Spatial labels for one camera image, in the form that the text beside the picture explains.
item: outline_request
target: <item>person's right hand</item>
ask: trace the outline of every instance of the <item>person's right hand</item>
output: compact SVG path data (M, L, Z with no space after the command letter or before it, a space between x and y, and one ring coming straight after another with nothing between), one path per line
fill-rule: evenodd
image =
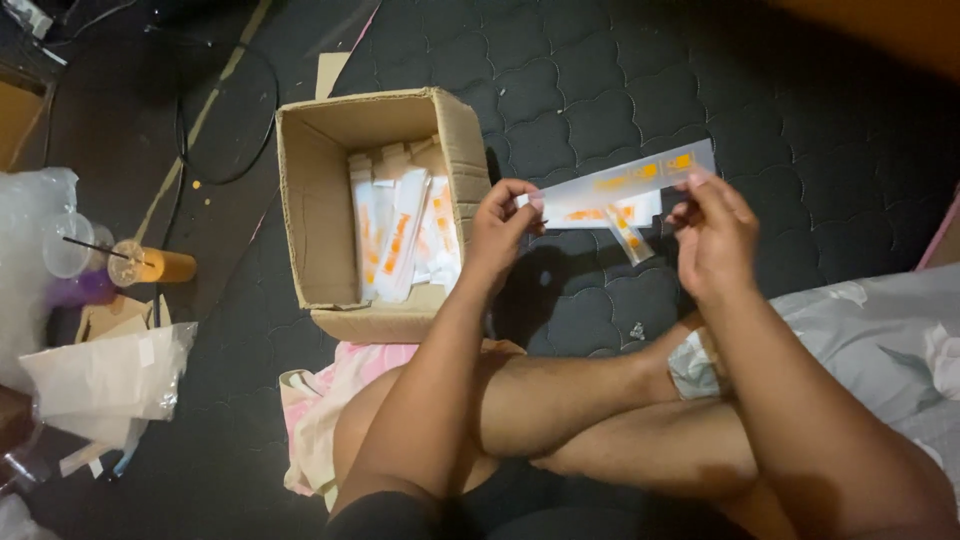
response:
M698 304L713 304L724 295L756 288L754 248L756 216L743 197L716 175L698 169L677 188L691 200L667 216L680 243L680 282Z

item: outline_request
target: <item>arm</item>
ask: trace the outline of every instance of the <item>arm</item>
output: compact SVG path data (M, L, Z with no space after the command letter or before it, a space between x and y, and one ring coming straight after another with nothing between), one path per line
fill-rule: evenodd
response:
M406 493L428 503L447 495L466 436L481 318L513 265L520 236L542 211L541 200L532 198L522 209L512 201L535 192L532 184L503 180L481 202L464 271L373 418L331 518L361 497L381 491Z
M746 202L712 175L691 175L687 188L695 204L673 217L681 280L725 360L757 464L797 530L844 538L934 527L960 537L939 468L841 386L760 295Z

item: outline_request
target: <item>fingernail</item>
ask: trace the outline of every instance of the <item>fingernail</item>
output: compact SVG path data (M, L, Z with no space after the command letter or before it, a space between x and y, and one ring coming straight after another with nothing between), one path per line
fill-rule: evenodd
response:
M704 182L707 181L707 176L700 171L692 172L686 178L690 182L690 185L693 187L699 187L700 185L703 185Z

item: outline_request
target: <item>person's left hand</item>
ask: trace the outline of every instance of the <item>person's left hand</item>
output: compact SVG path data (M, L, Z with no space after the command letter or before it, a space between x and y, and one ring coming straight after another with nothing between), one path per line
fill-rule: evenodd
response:
M518 209L514 198L524 193L530 202ZM543 234L542 214L543 199L535 185L516 178L496 183L473 216L473 236L461 281L487 289L488 297L499 292L516 260L520 236L524 231Z

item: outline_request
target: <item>small debris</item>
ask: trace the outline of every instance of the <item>small debris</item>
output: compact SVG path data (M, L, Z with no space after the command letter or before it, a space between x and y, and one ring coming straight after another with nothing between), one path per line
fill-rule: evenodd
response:
M636 323L634 325L634 329L630 331L630 337L639 339L640 341L646 341L647 336L643 333L643 323Z

